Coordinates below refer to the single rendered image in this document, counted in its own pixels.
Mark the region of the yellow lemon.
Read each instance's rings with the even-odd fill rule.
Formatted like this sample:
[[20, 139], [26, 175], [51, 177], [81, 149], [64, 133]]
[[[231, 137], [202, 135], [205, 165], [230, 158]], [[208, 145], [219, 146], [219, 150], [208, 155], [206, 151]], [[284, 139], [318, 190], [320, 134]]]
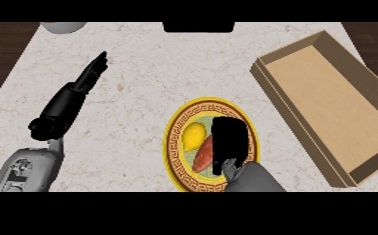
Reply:
[[200, 123], [191, 123], [182, 132], [184, 150], [191, 151], [199, 148], [205, 140], [206, 130]]

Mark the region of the yellow patterned plate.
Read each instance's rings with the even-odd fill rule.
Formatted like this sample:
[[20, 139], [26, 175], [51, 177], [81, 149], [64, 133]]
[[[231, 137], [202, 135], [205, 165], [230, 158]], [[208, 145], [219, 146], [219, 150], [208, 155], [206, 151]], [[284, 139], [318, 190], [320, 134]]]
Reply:
[[205, 127], [205, 136], [211, 134], [211, 122], [213, 117], [227, 116], [240, 119], [247, 128], [247, 157], [243, 163], [259, 161], [259, 141], [247, 115], [242, 109], [227, 100], [216, 97], [200, 97], [190, 100], [175, 111], [162, 139], [162, 156], [166, 173], [174, 185], [181, 191], [213, 192], [222, 191], [227, 185], [222, 175], [211, 174], [208, 167], [202, 172], [191, 170], [193, 159], [197, 150], [184, 150], [182, 132], [185, 127], [197, 122]]

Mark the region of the red-brown sweet potato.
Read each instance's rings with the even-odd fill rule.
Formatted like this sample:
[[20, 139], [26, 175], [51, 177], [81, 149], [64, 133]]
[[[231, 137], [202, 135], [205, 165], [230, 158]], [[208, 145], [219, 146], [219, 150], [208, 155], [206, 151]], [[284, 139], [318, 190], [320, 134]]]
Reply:
[[212, 164], [212, 136], [205, 139], [196, 152], [191, 170], [199, 173]]

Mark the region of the white bowl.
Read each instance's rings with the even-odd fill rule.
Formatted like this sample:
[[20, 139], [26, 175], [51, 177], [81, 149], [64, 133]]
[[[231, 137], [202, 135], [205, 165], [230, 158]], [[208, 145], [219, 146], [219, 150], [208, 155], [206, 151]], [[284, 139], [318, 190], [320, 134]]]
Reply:
[[53, 34], [67, 34], [79, 30], [85, 22], [41, 22], [39, 25]]

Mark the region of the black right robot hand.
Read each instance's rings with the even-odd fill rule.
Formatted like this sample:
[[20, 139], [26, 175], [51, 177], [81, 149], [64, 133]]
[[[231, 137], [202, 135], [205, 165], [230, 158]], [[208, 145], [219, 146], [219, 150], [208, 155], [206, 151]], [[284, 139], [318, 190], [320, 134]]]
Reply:
[[211, 126], [212, 133], [212, 174], [221, 174], [221, 165], [227, 159], [234, 159], [240, 167], [247, 157], [246, 123], [233, 117], [215, 117]]

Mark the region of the black appliance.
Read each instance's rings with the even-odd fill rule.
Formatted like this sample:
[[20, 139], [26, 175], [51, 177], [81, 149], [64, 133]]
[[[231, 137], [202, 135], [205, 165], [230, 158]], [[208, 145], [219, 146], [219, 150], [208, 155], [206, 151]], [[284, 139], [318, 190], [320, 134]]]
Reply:
[[230, 33], [233, 31], [233, 22], [163, 22], [163, 31], [166, 33]]

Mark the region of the cardboard box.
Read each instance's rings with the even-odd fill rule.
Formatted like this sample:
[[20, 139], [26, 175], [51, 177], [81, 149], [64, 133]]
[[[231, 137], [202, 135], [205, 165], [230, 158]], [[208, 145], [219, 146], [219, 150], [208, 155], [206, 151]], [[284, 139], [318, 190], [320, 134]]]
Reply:
[[378, 75], [320, 31], [258, 57], [250, 74], [330, 186], [378, 172]]

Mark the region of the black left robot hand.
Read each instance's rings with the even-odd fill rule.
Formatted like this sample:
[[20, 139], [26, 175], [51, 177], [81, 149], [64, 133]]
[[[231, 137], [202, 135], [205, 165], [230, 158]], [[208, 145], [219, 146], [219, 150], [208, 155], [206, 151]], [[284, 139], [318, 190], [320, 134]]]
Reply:
[[32, 139], [47, 141], [63, 137], [75, 121], [87, 94], [107, 68], [106, 63], [106, 52], [101, 52], [87, 65], [76, 80], [67, 82], [56, 92], [39, 117], [27, 125]]

